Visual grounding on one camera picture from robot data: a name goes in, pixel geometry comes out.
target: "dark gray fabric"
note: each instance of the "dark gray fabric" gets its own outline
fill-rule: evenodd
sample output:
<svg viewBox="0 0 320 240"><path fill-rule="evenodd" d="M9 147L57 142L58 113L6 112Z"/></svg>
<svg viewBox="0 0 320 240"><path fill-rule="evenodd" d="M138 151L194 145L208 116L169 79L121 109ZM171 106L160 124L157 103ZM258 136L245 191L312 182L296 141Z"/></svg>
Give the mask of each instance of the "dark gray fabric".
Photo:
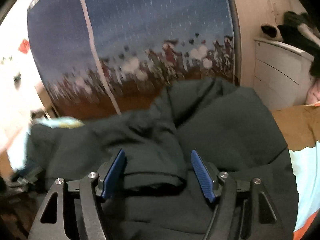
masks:
<svg viewBox="0 0 320 240"><path fill-rule="evenodd" d="M236 179L261 178L292 239L299 195L287 144L252 89L222 79L179 82L164 89L148 110L70 130L35 125L27 154L47 170L51 185L57 177L80 179L97 170L119 148L128 161L119 184L124 190L103 204L115 237L203 237L212 207L190 165L196 148L204 160Z"/></svg>

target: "rain pattern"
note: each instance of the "rain pattern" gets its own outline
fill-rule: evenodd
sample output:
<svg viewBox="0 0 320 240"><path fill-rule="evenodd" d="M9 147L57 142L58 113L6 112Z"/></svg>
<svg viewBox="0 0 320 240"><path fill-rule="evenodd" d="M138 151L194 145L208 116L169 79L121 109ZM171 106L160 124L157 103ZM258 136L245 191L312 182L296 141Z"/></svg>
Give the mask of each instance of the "rain pattern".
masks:
<svg viewBox="0 0 320 240"><path fill-rule="evenodd" d="M79 0L38 0L28 34L56 102L99 102L105 78L116 97L156 96L176 80L234 75L227 0L85 0L104 77L90 52Z"/></svg>

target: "orange fabric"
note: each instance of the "orange fabric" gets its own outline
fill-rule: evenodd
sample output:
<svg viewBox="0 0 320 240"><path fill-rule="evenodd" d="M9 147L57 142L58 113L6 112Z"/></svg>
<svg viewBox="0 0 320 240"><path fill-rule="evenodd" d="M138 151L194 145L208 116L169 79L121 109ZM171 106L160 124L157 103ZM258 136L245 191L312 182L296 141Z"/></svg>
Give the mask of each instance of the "orange fabric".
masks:
<svg viewBox="0 0 320 240"><path fill-rule="evenodd" d="M308 230L309 226L311 225L311 223L313 222L313 220L315 219L317 212L314 212L306 221L306 223L304 224L304 226L300 229L298 229L297 231L293 232L293 240L300 240L304 233Z"/></svg>

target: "drawer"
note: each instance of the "drawer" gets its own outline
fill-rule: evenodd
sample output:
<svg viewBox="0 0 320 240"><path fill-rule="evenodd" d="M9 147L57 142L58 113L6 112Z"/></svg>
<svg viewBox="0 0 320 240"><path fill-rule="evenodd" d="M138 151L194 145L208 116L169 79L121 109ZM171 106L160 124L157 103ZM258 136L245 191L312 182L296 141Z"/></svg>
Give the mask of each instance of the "drawer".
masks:
<svg viewBox="0 0 320 240"><path fill-rule="evenodd" d="M274 90L268 87L265 82L261 81L257 77L254 77L253 89L269 110L276 110L292 106L284 101Z"/></svg>
<svg viewBox="0 0 320 240"><path fill-rule="evenodd" d="M299 85L275 68L256 59L255 77L275 91L285 102L293 105Z"/></svg>
<svg viewBox="0 0 320 240"><path fill-rule="evenodd" d="M256 41L256 59L279 70L297 84L300 83L302 64L302 57L300 55L287 49Z"/></svg>

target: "beige wall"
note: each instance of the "beige wall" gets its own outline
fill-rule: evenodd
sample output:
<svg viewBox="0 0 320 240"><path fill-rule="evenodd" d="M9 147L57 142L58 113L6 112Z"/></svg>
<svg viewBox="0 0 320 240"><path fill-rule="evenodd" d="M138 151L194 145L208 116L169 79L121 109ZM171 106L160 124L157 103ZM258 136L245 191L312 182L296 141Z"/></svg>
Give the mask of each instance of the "beige wall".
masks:
<svg viewBox="0 0 320 240"><path fill-rule="evenodd" d="M300 2L298 0L235 0L235 3L241 36L241 72L237 73L237 76L240 76L241 85L252 87L255 66L254 38L264 36L260 26L282 24L283 13L293 10L292 6L301 10L301 7L298 7Z"/></svg>

